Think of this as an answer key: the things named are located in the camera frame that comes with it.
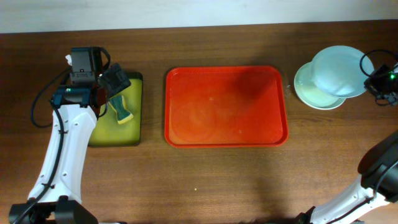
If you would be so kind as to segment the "light blue plate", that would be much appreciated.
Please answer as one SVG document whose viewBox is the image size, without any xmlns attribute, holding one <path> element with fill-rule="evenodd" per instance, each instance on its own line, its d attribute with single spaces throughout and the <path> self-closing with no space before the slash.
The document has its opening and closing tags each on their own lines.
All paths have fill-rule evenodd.
<svg viewBox="0 0 398 224">
<path fill-rule="evenodd" d="M 374 71 L 369 57 L 353 47 L 336 45 L 317 53 L 311 61 L 312 82 L 328 95 L 352 98 L 366 89 L 366 74 Z"/>
</svg>

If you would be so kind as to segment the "green and yellow sponge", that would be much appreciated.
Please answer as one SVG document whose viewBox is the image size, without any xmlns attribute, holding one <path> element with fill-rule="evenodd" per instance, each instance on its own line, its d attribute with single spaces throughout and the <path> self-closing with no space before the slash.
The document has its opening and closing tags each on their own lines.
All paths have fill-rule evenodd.
<svg viewBox="0 0 398 224">
<path fill-rule="evenodd" d="M 134 115 L 127 109 L 125 98 L 122 95 L 112 97 L 109 100 L 109 105 L 116 113 L 118 124 L 124 124 L 133 119 Z"/>
</svg>

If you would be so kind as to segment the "white plate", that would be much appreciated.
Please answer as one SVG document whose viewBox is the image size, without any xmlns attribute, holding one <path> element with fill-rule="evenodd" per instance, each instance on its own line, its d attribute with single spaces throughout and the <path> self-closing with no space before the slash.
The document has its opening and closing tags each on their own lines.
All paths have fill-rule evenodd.
<svg viewBox="0 0 398 224">
<path fill-rule="evenodd" d="M 294 89 L 298 98 L 307 106 L 317 110 L 332 110 L 341 106 L 346 99 L 331 96 L 318 89 L 311 80 L 312 63 L 302 65 L 294 77 Z"/>
</svg>

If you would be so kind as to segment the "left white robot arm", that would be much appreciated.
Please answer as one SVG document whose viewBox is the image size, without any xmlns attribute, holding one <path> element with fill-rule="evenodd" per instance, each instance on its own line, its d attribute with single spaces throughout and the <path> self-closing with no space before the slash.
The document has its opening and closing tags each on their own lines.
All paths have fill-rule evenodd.
<svg viewBox="0 0 398 224">
<path fill-rule="evenodd" d="M 130 86 L 120 65 L 103 62 L 103 47 L 75 47 L 67 55 L 69 67 L 49 103 L 52 133 L 40 175 L 27 202 L 14 204 L 9 222 L 97 223 L 81 204 L 81 177 L 86 150 L 111 97 Z"/>
</svg>

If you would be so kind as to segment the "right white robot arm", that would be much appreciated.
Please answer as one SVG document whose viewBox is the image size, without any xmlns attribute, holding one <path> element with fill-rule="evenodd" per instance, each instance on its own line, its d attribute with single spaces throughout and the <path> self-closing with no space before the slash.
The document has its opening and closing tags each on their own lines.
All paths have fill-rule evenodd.
<svg viewBox="0 0 398 224">
<path fill-rule="evenodd" d="M 323 205 L 300 213 L 295 223 L 360 223 L 371 210 L 397 202 L 397 133 L 372 147 L 361 159 L 359 176 Z"/>
</svg>

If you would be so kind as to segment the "red plastic tray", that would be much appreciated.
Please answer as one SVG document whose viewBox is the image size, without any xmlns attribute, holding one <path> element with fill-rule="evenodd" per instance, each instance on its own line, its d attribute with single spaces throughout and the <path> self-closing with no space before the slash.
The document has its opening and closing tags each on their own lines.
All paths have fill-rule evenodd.
<svg viewBox="0 0 398 224">
<path fill-rule="evenodd" d="M 171 69 L 164 138 L 177 148 L 283 145 L 289 129 L 282 75 L 269 65 Z"/>
</svg>

